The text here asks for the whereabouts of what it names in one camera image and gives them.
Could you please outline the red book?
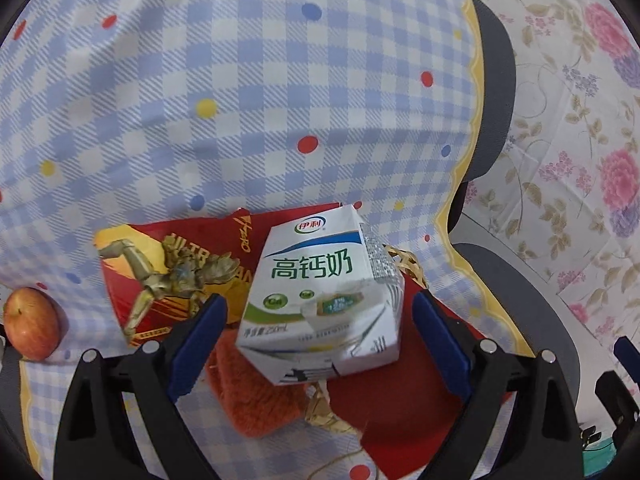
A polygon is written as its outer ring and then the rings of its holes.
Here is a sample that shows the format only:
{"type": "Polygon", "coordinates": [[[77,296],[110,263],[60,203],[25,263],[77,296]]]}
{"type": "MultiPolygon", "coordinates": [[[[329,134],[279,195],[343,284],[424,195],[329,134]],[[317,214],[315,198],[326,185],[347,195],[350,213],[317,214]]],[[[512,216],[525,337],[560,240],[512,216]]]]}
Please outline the red book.
{"type": "MultiPolygon", "coordinates": [[[[262,254],[274,226],[339,206],[256,214],[254,233],[262,254]]],[[[397,361],[360,373],[326,379],[331,408],[362,432],[360,442],[386,477],[399,479],[422,468],[462,411],[448,390],[413,323],[413,297],[424,289],[405,277],[397,361]]]]}

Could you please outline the orange knitted glove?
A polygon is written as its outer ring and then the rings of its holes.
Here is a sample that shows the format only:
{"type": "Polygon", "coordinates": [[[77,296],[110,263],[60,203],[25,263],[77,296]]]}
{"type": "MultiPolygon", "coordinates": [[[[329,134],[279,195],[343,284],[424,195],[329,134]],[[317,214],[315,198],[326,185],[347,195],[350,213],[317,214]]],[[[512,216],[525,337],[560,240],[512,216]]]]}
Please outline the orange knitted glove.
{"type": "Polygon", "coordinates": [[[302,419],[308,403],[304,386],[275,386],[236,348],[236,328],[225,328],[205,371],[232,427],[243,437],[262,438],[302,419]]]}

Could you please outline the red snack bag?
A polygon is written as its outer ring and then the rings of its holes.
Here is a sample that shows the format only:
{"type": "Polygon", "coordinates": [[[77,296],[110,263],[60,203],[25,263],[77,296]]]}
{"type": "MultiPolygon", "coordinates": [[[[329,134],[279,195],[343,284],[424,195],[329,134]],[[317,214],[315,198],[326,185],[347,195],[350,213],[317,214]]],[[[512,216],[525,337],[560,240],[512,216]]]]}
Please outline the red snack bag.
{"type": "Polygon", "coordinates": [[[239,322],[257,264],[247,210],[218,219],[122,224],[97,232],[93,243],[128,344],[166,337],[212,295],[226,300],[227,322],[239,322]]]}

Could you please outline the woven bamboo basket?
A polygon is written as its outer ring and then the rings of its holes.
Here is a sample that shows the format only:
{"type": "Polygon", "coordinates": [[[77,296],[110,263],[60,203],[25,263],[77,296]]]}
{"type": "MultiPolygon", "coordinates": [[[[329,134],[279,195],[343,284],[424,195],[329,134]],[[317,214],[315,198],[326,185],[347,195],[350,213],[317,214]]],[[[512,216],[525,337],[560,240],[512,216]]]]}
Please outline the woven bamboo basket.
{"type": "MultiPolygon", "coordinates": [[[[390,258],[394,260],[397,269],[408,280],[415,282],[420,289],[428,289],[422,266],[413,252],[392,245],[384,245],[384,247],[390,258]]],[[[307,389],[307,393],[308,404],[305,408],[304,419],[308,425],[324,429],[331,434],[349,434],[358,438],[362,436],[360,430],[338,417],[332,410],[329,389],[325,380],[313,382],[307,389]]]]}

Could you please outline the white green milk carton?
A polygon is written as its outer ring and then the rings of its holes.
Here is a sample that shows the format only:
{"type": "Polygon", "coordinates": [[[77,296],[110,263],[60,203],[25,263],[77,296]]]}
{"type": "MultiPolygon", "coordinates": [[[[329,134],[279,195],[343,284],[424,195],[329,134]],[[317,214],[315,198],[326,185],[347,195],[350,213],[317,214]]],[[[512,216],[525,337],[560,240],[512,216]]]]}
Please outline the white green milk carton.
{"type": "Polygon", "coordinates": [[[274,226],[236,346],[268,382],[308,384],[393,363],[405,280],[353,206],[274,226]]]}

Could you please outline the teal bag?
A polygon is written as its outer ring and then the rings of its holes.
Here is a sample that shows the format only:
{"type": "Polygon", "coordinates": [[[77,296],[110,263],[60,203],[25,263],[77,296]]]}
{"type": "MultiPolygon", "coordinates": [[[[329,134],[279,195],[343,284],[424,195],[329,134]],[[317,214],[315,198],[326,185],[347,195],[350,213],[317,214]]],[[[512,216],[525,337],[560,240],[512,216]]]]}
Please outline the teal bag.
{"type": "Polygon", "coordinates": [[[614,460],[615,455],[616,449],[611,437],[590,444],[582,451],[584,475],[590,477],[602,471],[614,460]]]}

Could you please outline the red apple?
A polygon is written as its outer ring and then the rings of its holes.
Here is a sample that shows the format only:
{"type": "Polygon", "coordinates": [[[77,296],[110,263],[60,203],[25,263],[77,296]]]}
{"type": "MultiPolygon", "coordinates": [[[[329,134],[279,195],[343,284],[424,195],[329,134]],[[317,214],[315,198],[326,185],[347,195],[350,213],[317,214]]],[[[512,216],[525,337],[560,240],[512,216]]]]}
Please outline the red apple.
{"type": "Polygon", "coordinates": [[[61,326],[51,300],[38,290],[14,290],[3,307],[3,325],[12,346],[29,361],[41,362],[58,348],[61,326]]]}

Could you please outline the grey office chair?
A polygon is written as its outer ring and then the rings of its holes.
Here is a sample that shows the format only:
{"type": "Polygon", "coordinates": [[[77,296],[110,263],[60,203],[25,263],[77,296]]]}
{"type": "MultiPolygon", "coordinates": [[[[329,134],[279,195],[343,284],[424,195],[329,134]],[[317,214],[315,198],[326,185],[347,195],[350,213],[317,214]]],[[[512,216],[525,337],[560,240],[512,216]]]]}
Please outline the grey office chair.
{"type": "MultiPolygon", "coordinates": [[[[480,46],[484,54],[485,89],[480,133],[469,169],[458,187],[448,214],[452,230],[462,216],[466,191],[472,181],[483,177],[495,165],[508,136],[515,102],[516,68],[511,40],[498,16],[484,2],[472,0],[480,25],[480,46]]],[[[549,348],[559,358],[570,398],[578,400],[582,371],[577,348],[552,304],[524,274],[524,264],[504,249],[495,252],[471,242],[454,246],[462,251],[497,298],[506,304],[525,341],[535,350],[549,348]]]]}

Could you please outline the blue checkered dotted blanket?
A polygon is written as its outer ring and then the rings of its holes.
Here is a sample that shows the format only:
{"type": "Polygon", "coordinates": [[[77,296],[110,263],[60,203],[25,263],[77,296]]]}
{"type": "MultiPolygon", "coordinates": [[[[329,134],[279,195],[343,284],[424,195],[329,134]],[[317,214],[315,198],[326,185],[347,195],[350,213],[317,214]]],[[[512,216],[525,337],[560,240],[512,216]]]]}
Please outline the blue checkered dotted blanket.
{"type": "Polygon", "coordinates": [[[529,348],[447,240],[480,134],[473,0],[30,0],[1,47],[1,281],[68,330],[21,368],[28,455],[53,472],[81,352],[126,351],[96,232],[355,205],[432,293],[529,348]]]}

